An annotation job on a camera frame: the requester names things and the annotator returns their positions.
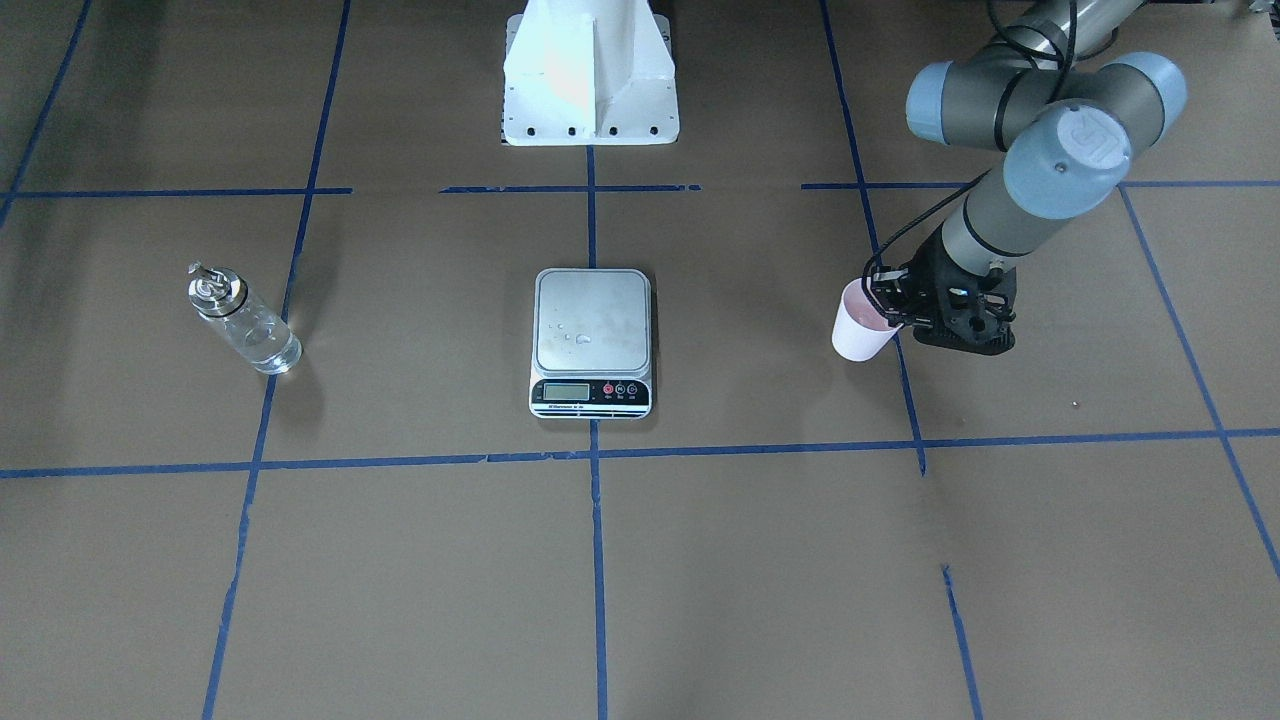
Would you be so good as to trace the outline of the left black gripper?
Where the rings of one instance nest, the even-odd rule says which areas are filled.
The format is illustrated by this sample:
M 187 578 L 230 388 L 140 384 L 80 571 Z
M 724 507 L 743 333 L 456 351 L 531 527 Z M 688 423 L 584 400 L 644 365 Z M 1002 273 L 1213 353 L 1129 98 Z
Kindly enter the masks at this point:
M 913 337 L 923 345 L 995 356 L 1016 343 L 1016 272 L 972 274 L 950 258 L 942 229 L 902 266 L 867 264 L 864 296 L 882 307 L 886 325 L 914 327 Z

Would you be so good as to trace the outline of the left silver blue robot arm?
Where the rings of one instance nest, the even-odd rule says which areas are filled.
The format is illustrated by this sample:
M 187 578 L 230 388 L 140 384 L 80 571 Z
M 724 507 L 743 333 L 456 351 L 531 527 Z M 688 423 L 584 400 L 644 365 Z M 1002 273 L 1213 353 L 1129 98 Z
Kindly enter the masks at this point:
M 948 217 L 906 263 L 869 258 L 854 295 L 878 345 L 906 328 L 933 347 L 986 356 L 1012 348 L 1019 263 L 1101 205 L 1187 105 L 1184 74 L 1158 54 L 1079 69 L 1138 8 L 1038 1 L 1005 24 L 987 3 L 988 44 L 916 74 L 904 108 L 909 129 L 1002 160 L 941 202 Z

